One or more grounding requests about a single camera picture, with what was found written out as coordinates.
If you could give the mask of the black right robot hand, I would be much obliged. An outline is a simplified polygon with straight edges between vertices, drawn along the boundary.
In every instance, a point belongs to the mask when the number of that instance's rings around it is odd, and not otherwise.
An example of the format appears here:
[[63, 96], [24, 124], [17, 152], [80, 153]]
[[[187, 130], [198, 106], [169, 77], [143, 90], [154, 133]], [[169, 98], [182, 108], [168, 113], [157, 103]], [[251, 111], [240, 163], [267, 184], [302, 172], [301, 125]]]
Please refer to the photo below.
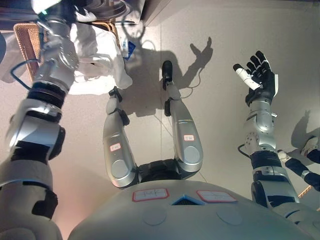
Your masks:
[[258, 99], [272, 103], [279, 89], [278, 75], [272, 71], [269, 61], [260, 50], [249, 58], [246, 68], [236, 63], [233, 70], [249, 88], [245, 97], [248, 106]]

